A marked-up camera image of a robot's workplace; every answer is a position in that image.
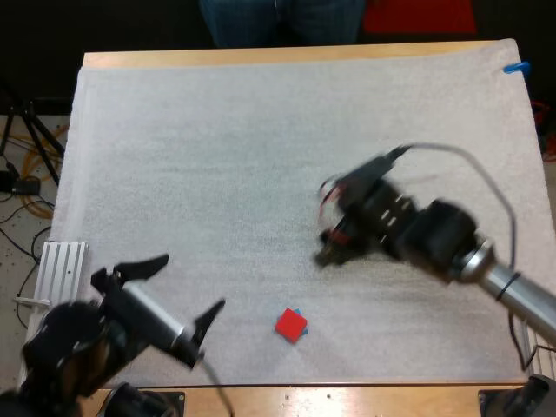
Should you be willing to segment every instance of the wooden board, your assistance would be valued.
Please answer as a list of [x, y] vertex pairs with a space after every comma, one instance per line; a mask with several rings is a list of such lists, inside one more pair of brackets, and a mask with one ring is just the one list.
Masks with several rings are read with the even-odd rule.
[[387, 43], [376, 45], [317, 46], [298, 48], [253, 48], [245, 50], [153, 50], [130, 52], [90, 52], [83, 67], [154, 68], [188, 65], [225, 65], [238, 63], [298, 63], [339, 59], [424, 56], [470, 50], [491, 41]]
[[[518, 386], [234, 387], [226, 388], [235, 417], [480, 417], [478, 391]], [[213, 388], [183, 390], [186, 417], [227, 416]], [[94, 417], [108, 390], [83, 402]]]

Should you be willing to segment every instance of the tripod leg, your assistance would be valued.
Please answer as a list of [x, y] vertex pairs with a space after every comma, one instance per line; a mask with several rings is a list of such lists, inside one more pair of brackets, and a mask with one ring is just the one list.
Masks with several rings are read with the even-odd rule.
[[0, 143], [0, 156], [6, 149], [6, 143], [8, 142], [8, 136], [10, 135], [11, 124], [14, 121], [14, 108], [10, 107], [10, 113], [8, 114], [8, 120], [6, 121], [6, 126], [3, 128], [2, 143]]
[[21, 114], [21, 117], [22, 117], [23, 121], [25, 122], [25, 126], [27, 127], [27, 130], [29, 131], [31, 137], [33, 138], [33, 142], [35, 143], [36, 150], [38, 150], [39, 155], [43, 158], [44, 165], [46, 165], [46, 168], [50, 172], [50, 175], [52, 176], [52, 179], [54, 180], [56, 185], [58, 185], [58, 183], [60, 182], [60, 178], [58, 177], [58, 173], [56, 172], [56, 170], [52, 166], [52, 162], [50, 161], [50, 159], [46, 155], [46, 152], [44, 152], [43, 145], [41, 144], [41, 141], [38, 138], [38, 135], [36, 134], [35, 128], [33, 128], [33, 123], [30, 119], [30, 116], [29, 116], [29, 113], [27, 112], [27, 110], [23, 111], [23, 113]]
[[56, 152], [60, 156], [63, 156], [63, 152], [65, 151], [65, 149], [60, 144], [60, 142], [54, 137], [54, 135], [52, 135], [50, 131], [46, 129], [46, 126], [44, 126], [43, 122], [41, 122], [41, 119], [39, 119], [36, 116], [35, 108], [33, 107], [33, 102], [29, 103], [29, 117], [31, 122], [36, 126], [39, 132], [43, 134], [44, 139], [49, 141], [49, 143], [52, 145], [52, 147], [56, 150]]

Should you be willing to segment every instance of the dark background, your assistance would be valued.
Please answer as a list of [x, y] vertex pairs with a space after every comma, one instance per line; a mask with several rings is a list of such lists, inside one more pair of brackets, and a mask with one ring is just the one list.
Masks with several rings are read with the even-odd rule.
[[[69, 103], [85, 51], [214, 48], [197, 0], [3, 0], [0, 75], [26, 98], [63, 97]], [[517, 40], [533, 72], [535, 99], [556, 104], [556, 2], [473, 0], [476, 35], [361, 32], [359, 43]], [[0, 96], [0, 113], [8, 108]], [[69, 107], [38, 112], [68, 112]]]

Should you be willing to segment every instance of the blue clip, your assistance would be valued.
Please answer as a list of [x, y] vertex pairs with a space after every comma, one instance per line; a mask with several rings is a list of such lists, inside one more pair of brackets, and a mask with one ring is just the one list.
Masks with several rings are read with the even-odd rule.
[[521, 71], [524, 77], [528, 77], [531, 73], [531, 64], [527, 61], [522, 63], [512, 63], [504, 67], [504, 72], [506, 74], [512, 74], [515, 71]]

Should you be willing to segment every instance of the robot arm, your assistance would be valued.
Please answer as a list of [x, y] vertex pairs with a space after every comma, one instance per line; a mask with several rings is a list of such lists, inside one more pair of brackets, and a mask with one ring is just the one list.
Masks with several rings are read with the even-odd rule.
[[[111, 274], [101, 269], [91, 277], [92, 286], [103, 296], [100, 304], [74, 301], [50, 310], [23, 346], [27, 378], [18, 392], [0, 395], [0, 414], [79, 416], [77, 398], [92, 395], [148, 346], [189, 368], [202, 361], [202, 340], [224, 300], [199, 316], [194, 321], [195, 329], [188, 334], [143, 286], [167, 262], [168, 256], [163, 255], [144, 262], [121, 263]], [[133, 403], [152, 403], [131, 387], [118, 392], [118, 398], [134, 395]]]
[[475, 221], [448, 202], [417, 209], [384, 175], [402, 152], [377, 156], [335, 182], [344, 217], [315, 260], [342, 264], [379, 248], [445, 281], [475, 283], [556, 346], [556, 297], [501, 264]]

